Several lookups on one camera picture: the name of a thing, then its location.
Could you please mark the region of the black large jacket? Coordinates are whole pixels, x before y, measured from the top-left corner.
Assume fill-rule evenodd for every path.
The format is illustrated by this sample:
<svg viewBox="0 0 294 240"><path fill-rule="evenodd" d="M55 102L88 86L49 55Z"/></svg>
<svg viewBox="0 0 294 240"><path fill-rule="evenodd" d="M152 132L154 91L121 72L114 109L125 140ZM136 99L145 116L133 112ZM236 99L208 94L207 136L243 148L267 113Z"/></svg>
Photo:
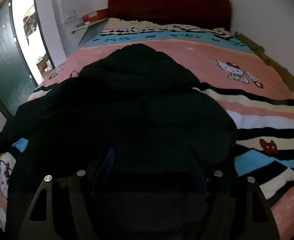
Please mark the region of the black large jacket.
<svg viewBox="0 0 294 240"><path fill-rule="evenodd" d="M47 175L90 174L87 239L204 239L206 181L238 178L237 127L200 81L143 44L118 49L22 104L0 132L14 155L5 239Z"/></svg>

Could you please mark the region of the pink Hello Kitty blanket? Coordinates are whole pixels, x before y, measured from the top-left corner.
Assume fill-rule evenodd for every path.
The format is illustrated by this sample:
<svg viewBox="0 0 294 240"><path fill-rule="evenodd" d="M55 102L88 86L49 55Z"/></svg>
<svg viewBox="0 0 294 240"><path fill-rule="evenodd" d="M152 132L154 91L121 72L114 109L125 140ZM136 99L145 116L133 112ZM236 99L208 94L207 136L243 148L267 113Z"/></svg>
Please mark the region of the pink Hello Kitty blanket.
<svg viewBox="0 0 294 240"><path fill-rule="evenodd" d="M257 182L268 200L281 239L294 239L294 93L276 70L222 28L159 25L111 18L100 34L62 63L30 95L46 95L94 61L142 43L189 69L200 92L215 99L238 128L235 159L240 177Z"/></svg>

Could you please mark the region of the olive mattress edge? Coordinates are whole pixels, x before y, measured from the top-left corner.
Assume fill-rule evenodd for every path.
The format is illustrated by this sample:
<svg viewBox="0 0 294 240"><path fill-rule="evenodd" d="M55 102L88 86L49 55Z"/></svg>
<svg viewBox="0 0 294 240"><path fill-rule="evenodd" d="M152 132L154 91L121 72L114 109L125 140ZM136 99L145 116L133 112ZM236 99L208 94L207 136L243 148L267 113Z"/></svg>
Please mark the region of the olive mattress edge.
<svg viewBox="0 0 294 240"><path fill-rule="evenodd" d="M280 75L283 83L294 93L294 76L281 64L265 54L265 49L250 38L236 31L234 37L247 45L266 65L273 67Z"/></svg>

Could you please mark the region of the green metal door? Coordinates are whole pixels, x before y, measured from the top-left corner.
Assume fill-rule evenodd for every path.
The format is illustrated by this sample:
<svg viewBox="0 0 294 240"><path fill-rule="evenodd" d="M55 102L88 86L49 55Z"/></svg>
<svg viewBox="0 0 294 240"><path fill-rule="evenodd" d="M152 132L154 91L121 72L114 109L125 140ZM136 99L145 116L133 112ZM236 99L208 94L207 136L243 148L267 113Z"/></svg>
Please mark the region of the green metal door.
<svg viewBox="0 0 294 240"><path fill-rule="evenodd" d="M0 9L0 111L7 119L37 86L16 37L11 1Z"/></svg>

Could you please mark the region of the dark red headboard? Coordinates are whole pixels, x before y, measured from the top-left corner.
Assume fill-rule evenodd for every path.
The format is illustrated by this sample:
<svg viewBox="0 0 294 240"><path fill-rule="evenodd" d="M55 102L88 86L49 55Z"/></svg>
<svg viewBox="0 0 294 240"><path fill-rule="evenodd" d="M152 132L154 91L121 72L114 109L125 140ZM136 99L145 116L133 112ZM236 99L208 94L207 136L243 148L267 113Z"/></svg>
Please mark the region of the dark red headboard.
<svg viewBox="0 0 294 240"><path fill-rule="evenodd" d="M108 17L230 31L230 0L108 0Z"/></svg>

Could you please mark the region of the orange box on shelf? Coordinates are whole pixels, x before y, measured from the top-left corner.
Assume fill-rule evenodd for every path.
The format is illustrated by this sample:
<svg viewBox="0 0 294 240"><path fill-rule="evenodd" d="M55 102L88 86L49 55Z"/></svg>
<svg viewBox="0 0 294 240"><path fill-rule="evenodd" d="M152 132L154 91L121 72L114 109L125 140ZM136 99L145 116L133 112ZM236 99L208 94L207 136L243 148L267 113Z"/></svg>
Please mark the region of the orange box on shelf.
<svg viewBox="0 0 294 240"><path fill-rule="evenodd" d="M100 9L82 17L84 22L97 22L108 17L108 9Z"/></svg>

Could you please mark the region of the white wall shelf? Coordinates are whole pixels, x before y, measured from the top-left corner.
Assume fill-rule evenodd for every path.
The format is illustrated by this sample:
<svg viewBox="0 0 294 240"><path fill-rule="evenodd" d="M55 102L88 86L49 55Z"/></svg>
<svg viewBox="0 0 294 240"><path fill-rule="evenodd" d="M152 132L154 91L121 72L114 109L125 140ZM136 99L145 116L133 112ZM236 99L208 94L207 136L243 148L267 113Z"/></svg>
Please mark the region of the white wall shelf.
<svg viewBox="0 0 294 240"><path fill-rule="evenodd" d="M99 21L95 21L95 22L86 22L84 25L82 25L82 26L80 26L80 27L77 27L77 28L71 30L71 33L74 33L74 32L76 32L76 31L79 31L80 29L88 28L88 27L90 27L90 26L92 26L92 25L98 24L98 23L103 22L103 21L106 21L106 20L108 20L108 17L103 18L103 19L101 19L101 20L99 20Z"/></svg>

